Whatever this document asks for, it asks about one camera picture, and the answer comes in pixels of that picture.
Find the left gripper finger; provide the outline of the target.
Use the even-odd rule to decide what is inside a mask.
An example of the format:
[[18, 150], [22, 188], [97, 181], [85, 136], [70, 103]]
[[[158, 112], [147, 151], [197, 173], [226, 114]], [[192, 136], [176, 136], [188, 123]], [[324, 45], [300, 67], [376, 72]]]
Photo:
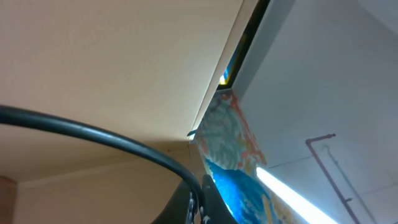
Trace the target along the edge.
[[[202, 178], [202, 191], [205, 203], [199, 207], [197, 212], [201, 215], [205, 210], [205, 215], [200, 223], [237, 223], [229, 212], [224, 200], [222, 199], [213, 179], [205, 174]], [[160, 215], [152, 222], [153, 224], [189, 224], [194, 223], [195, 199], [190, 187], [183, 180], [171, 196]]]

